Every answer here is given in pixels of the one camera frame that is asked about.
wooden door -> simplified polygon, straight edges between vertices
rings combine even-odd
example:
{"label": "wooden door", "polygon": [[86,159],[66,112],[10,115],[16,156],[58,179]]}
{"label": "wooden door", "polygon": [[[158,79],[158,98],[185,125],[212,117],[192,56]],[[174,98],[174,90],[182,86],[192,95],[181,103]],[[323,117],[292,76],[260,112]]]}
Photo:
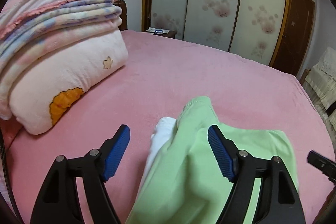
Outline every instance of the wooden door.
{"label": "wooden door", "polygon": [[314,8],[312,0],[289,0],[285,30],[273,68],[297,75],[308,47]]}

ridged blue pad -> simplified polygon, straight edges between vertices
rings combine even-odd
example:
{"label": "ridged blue pad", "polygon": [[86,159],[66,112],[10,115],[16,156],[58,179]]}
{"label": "ridged blue pad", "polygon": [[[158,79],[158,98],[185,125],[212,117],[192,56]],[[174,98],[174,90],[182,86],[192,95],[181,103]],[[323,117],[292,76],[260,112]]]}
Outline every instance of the ridged blue pad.
{"label": "ridged blue pad", "polygon": [[129,143],[129,140],[130,140],[130,130],[129,127],[126,126],[123,132],[120,134],[115,145],[111,149],[109,155],[105,159],[105,170],[102,175],[105,182],[115,175],[119,163],[121,161],[121,158],[123,157],[124,152]]}
{"label": "ridged blue pad", "polygon": [[230,182],[233,182],[235,178],[233,161],[212,126],[208,129],[208,141],[222,175],[228,178]]}

star embroidery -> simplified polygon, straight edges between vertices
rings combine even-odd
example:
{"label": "star embroidery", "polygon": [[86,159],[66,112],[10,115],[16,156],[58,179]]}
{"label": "star embroidery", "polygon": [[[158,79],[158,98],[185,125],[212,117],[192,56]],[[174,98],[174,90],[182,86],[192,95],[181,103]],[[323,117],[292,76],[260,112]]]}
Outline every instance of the star embroidery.
{"label": "star embroidery", "polygon": [[111,57],[107,57],[106,60],[103,61],[104,69],[110,69],[112,66],[113,60]]}

green garment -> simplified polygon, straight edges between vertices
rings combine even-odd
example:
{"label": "green garment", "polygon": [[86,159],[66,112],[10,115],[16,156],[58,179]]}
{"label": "green garment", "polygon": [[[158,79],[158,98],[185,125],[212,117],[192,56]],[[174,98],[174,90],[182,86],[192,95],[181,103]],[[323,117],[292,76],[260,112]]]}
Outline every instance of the green garment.
{"label": "green garment", "polygon": [[[208,97],[192,99],[183,109],[172,138],[160,149],[126,224],[215,224],[231,191],[208,143],[216,124],[238,149],[252,156],[280,156],[298,188],[295,156],[285,133],[244,130],[220,123]],[[261,179],[256,179],[244,224],[252,223]]]}

pink mattress cover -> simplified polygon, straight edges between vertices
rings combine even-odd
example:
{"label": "pink mattress cover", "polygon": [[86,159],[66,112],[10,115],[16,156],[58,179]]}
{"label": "pink mattress cover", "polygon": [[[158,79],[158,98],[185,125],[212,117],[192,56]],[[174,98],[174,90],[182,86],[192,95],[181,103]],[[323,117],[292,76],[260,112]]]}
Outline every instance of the pink mattress cover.
{"label": "pink mattress cover", "polygon": [[[221,122],[287,134],[296,154],[306,221],[312,223],[333,185],[306,157],[310,150],[335,157],[324,124],[295,77],[198,44],[130,30],[123,37],[129,51],[125,67],[87,92],[48,133],[32,136],[21,131],[14,140],[9,168],[25,223],[55,157],[83,156],[123,123],[131,128],[130,144],[106,188],[124,223],[154,126],[163,116],[177,117],[190,99],[201,95],[211,98]],[[92,223],[81,183],[78,191],[86,223]]]}

